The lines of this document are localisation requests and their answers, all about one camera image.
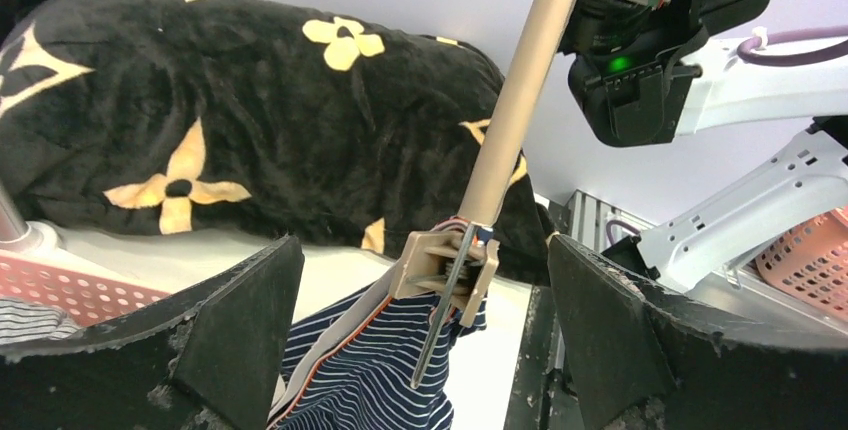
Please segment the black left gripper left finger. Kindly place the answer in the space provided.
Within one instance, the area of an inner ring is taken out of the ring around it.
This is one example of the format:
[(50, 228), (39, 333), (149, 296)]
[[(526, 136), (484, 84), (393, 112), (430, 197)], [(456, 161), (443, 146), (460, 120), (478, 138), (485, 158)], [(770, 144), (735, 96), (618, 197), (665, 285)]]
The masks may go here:
[(3, 346), (2, 427), (264, 428), (303, 265), (284, 237), (72, 337)]

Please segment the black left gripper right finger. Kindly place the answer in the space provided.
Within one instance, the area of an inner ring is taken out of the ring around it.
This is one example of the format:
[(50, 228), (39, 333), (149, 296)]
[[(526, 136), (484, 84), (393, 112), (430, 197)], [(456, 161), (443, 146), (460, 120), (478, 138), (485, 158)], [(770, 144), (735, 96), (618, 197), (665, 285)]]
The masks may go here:
[(588, 429), (843, 429), (847, 341), (706, 305), (567, 236), (548, 268)]

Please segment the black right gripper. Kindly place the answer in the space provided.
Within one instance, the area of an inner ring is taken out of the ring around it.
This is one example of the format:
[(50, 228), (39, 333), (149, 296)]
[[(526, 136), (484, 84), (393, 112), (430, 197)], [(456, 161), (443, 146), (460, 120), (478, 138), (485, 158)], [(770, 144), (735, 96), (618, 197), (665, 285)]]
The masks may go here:
[(594, 136), (637, 147), (672, 141), (711, 36), (759, 16), (770, 0), (577, 0), (556, 54)]

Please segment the navy striped underwear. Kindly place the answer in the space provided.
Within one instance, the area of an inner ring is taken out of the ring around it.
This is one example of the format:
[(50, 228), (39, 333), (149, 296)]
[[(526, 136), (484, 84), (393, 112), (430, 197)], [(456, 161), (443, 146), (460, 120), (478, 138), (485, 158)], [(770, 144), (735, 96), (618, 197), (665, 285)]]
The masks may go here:
[(456, 340), (486, 326), (499, 243), (476, 228), (450, 306), (436, 314), (468, 229), (453, 217), (413, 232), (372, 284), (290, 330), (269, 429), (449, 429), (444, 387)]

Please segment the grey striped underwear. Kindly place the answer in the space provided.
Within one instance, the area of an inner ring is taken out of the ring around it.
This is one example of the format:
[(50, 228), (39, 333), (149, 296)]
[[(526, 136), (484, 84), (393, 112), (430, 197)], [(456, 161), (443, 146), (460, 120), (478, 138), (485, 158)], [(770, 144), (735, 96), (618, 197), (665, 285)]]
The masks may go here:
[(1, 299), (1, 345), (61, 340), (81, 329), (63, 310), (15, 298)]

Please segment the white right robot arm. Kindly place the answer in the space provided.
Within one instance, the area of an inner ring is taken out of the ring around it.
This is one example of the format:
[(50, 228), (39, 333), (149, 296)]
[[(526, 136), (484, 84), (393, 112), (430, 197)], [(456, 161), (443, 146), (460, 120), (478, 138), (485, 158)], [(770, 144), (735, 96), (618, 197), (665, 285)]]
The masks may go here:
[(556, 63), (528, 137), (535, 191), (562, 202), (585, 190), (653, 223), (638, 249), (664, 284), (690, 290), (742, 252), (847, 201), (845, 146), (810, 132), (847, 110), (847, 62), (762, 68), (718, 56), (693, 99), (696, 124), (669, 144), (615, 149), (579, 117)]

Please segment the wooden hanger with navy underwear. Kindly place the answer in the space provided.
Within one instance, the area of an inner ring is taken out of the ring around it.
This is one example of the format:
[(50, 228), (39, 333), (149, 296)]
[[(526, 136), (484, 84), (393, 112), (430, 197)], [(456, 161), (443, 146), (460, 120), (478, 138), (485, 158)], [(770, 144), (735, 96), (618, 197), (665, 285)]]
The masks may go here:
[(426, 292), (440, 300), (412, 373), (422, 383), (447, 316), (458, 310), (469, 327), (498, 266), (498, 242), (488, 232), (497, 221), (518, 153), (577, 0), (533, 0), (484, 136), (456, 219), (461, 230), (409, 235), (389, 287), (393, 298)]

